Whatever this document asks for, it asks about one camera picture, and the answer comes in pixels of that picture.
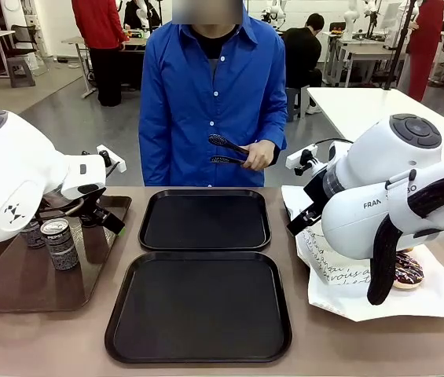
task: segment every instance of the chocolate donut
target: chocolate donut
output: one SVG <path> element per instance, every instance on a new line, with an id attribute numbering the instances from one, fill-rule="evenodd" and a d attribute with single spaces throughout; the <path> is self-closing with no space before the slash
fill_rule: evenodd
<path id="1" fill-rule="evenodd" d="M 424 279 L 423 269 L 414 258 L 401 251 L 396 252 L 396 273 L 393 287 L 412 289 L 418 287 Z"/>

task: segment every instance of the black jacket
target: black jacket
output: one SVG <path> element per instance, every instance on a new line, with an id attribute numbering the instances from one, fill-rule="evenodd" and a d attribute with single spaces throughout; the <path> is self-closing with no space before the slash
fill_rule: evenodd
<path id="1" fill-rule="evenodd" d="M 283 34 L 286 51 L 286 85 L 303 86 L 308 71 L 316 68 L 321 55 L 321 43 L 308 27 L 288 29 Z"/>
<path id="2" fill-rule="evenodd" d="M 148 0 L 145 0 L 147 7 L 149 8 L 149 19 L 150 19 L 150 27 L 156 28 L 160 26 L 160 17 L 157 14 L 156 9 Z M 126 4 L 126 13 L 124 16 L 124 24 L 128 24 L 131 29 L 143 29 L 143 25 L 141 24 L 140 19 L 136 15 L 136 11 L 138 10 L 138 6 L 134 2 L 134 0 L 130 0 Z"/>

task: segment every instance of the person in red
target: person in red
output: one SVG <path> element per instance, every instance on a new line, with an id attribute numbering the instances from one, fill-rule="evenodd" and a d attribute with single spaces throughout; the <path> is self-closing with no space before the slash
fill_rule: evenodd
<path id="1" fill-rule="evenodd" d="M 120 104 L 119 51 L 126 36 L 115 0 L 72 0 L 75 21 L 90 51 L 98 96 L 103 106 Z"/>
<path id="2" fill-rule="evenodd" d="M 423 0 L 407 47 L 398 89 L 421 102 L 441 39 L 444 0 Z"/>

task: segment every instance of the brown tray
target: brown tray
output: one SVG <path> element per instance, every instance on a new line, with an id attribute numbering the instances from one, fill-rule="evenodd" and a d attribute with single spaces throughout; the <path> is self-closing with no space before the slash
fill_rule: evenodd
<path id="1" fill-rule="evenodd" d="M 102 196 L 99 205 L 123 220 L 130 203 L 127 196 Z M 90 300 L 116 235 L 68 220 L 80 259 L 69 271 L 56 271 L 47 248 L 29 249 L 21 236 L 0 243 L 0 313 L 71 311 Z"/>

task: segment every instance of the hand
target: hand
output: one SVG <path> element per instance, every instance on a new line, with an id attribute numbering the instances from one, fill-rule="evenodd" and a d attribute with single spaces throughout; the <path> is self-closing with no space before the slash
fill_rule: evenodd
<path id="1" fill-rule="evenodd" d="M 261 140 L 258 143 L 245 145 L 242 147 L 249 151 L 248 159 L 243 164 L 243 168 L 260 171 L 272 163 L 274 159 L 274 148 L 276 145 L 269 140 Z"/>

